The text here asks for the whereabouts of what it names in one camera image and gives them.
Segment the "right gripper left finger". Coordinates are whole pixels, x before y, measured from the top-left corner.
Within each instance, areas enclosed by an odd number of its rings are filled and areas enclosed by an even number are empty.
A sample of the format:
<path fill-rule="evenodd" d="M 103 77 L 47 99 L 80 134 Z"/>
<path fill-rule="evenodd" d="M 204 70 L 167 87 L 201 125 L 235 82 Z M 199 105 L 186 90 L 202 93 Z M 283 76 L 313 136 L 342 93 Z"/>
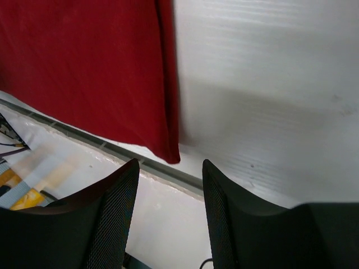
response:
<path fill-rule="evenodd" d="M 121 268 L 139 183 L 132 159 L 45 207 L 1 209 L 2 268 Z"/>

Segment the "dark red t shirt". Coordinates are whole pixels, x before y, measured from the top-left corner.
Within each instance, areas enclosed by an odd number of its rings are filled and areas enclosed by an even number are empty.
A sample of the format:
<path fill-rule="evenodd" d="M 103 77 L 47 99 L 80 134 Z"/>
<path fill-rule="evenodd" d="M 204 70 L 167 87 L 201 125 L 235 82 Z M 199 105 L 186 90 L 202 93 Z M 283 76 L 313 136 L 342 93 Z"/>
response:
<path fill-rule="evenodd" d="M 172 1 L 2 1 L 1 90 L 178 163 Z"/>

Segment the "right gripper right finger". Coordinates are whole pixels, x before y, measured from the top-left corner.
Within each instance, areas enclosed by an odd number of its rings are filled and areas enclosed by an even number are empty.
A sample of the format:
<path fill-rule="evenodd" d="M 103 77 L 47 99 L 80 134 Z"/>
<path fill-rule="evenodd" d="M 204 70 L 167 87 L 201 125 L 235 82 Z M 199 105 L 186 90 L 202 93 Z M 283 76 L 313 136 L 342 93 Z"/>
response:
<path fill-rule="evenodd" d="M 357 268 L 358 204 L 285 208 L 202 164 L 214 268 Z"/>

